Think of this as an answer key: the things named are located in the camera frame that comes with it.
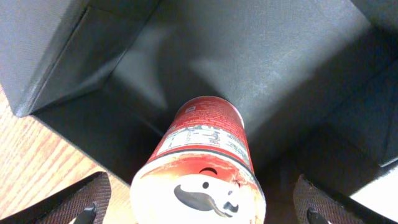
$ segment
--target can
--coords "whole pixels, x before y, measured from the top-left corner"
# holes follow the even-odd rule
[[[136,223],[264,223],[244,122],[230,102],[186,102],[131,184]]]

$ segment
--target black mustache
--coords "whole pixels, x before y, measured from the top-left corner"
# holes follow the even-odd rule
[[[199,211],[211,211],[214,210],[217,215],[221,217],[232,217],[232,215],[222,212],[217,206],[214,199],[205,193],[200,192],[186,192],[181,189],[181,185],[174,188],[174,194],[180,202],[184,205],[199,210]],[[239,205],[232,206],[231,203],[225,203],[224,209],[228,209],[231,212],[238,212]]]

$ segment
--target cylindrical container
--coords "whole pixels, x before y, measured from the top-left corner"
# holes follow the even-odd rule
[[[185,103],[147,164],[134,176],[136,223],[264,223],[244,123],[215,96]]]

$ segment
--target wooden surface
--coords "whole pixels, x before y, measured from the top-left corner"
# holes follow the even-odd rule
[[[100,170],[34,118],[15,117],[0,86],[0,219]],[[129,188],[108,175],[112,197],[104,223],[132,223]]]

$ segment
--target mascot face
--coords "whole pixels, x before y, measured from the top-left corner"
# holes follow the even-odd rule
[[[133,180],[137,223],[263,223],[265,200],[247,171],[210,154],[160,159]]]

